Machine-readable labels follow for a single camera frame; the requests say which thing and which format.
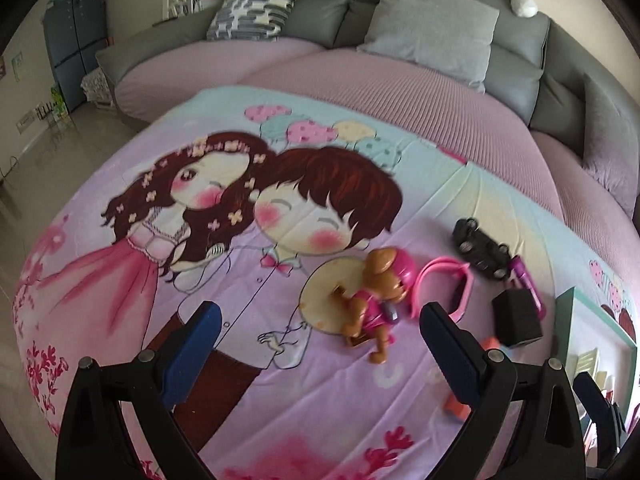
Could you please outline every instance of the floor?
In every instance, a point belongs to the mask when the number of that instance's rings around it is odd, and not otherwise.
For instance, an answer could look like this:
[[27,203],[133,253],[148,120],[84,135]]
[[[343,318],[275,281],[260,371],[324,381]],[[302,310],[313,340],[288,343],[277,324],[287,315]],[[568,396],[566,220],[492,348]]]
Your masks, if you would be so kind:
[[[76,190],[135,132],[114,112],[91,104],[69,124],[50,128],[0,186],[0,418],[43,480],[54,476],[55,445],[33,401],[15,345],[12,295],[22,264],[40,233]],[[38,441],[33,430],[40,425]]]

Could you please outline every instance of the patterned throw pillow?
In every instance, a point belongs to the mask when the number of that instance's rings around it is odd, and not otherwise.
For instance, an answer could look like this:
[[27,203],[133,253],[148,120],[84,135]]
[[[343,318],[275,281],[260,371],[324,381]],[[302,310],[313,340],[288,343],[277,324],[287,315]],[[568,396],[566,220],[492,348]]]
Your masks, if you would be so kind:
[[209,25],[208,40],[275,39],[296,0],[225,0]]

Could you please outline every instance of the cartoon print blanket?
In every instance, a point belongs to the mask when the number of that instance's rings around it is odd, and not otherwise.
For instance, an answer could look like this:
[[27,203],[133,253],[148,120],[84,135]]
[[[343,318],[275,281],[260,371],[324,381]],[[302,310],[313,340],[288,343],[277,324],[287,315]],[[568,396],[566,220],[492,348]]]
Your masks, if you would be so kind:
[[[609,267],[471,162],[310,99],[201,92],[98,170],[28,257],[14,325],[33,395],[57,433],[79,358],[127,362],[213,300],[222,332],[174,415],[217,478],[424,478],[460,424],[441,409],[449,389],[417,321],[401,312],[388,361],[372,365],[371,346],[338,335],[326,298],[357,286],[372,248],[405,248],[419,266],[456,256],[453,225],[470,216],[523,257],[550,307],[545,337],[516,360],[548,357],[553,298],[571,286],[633,331]],[[476,279],[460,326],[478,339],[492,334],[500,287]],[[161,478],[125,412],[142,467]]]

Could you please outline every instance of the toy car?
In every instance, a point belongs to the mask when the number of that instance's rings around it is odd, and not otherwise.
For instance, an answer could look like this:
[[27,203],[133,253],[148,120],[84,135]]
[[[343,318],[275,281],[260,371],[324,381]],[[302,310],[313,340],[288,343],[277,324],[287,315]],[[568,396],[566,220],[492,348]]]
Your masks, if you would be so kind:
[[462,218],[453,229],[453,241],[462,257],[492,280],[506,280],[511,273],[509,247],[498,244],[478,228],[475,218]]

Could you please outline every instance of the green picture frame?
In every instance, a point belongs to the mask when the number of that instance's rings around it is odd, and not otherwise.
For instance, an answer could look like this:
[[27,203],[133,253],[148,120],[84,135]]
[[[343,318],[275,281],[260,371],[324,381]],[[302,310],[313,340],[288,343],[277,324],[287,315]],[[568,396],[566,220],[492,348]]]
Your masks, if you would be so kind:
[[624,329],[613,319],[602,307],[593,303],[580,289],[572,287],[562,293],[556,299],[556,323],[554,333],[557,341],[556,358],[558,358],[564,366],[566,366],[569,355],[569,344],[571,340],[572,320],[575,315],[576,307],[579,304],[586,307],[589,311],[602,322],[603,330],[611,330],[620,341],[630,349],[630,370],[628,377],[628,388],[624,395],[623,402],[619,405],[620,413],[626,420],[632,395],[636,385],[636,372],[638,369],[638,346]]

